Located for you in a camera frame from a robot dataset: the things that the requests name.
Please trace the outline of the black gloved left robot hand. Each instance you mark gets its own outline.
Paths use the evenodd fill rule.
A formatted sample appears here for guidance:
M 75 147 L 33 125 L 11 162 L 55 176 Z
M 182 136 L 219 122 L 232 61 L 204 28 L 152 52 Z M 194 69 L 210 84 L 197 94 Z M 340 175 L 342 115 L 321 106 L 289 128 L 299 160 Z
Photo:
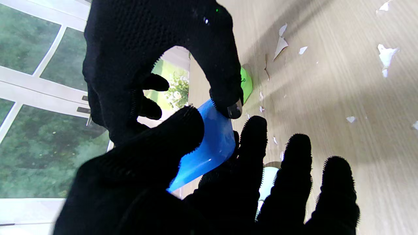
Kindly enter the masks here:
M 355 235 L 360 218 L 348 162 L 325 161 L 321 192 L 305 222 L 312 189 L 312 146 L 293 135 L 270 195 L 256 215 L 267 121 L 252 116 L 233 155 L 203 175 L 184 199 L 167 191 L 180 159 L 203 140 L 203 119 L 186 106 L 162 124 L 82 164 L 54 235 Z

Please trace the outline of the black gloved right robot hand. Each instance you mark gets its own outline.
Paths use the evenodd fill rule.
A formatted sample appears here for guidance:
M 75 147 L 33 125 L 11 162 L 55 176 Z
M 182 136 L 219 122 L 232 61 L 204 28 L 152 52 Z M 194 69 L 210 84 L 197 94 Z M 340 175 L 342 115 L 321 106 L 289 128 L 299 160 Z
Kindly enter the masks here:
M 226 118 L 244 104 L 233 19 L 215 0 L 94 0 L 84 32 L 82 73 L 93 122 L 121 145 L 147 129 L 139 116 L 160 119 L 161 108 L 144 90 L 167 91 L 152 73 L 174 46 L 187 49 L 210 84 L 210 98 Z

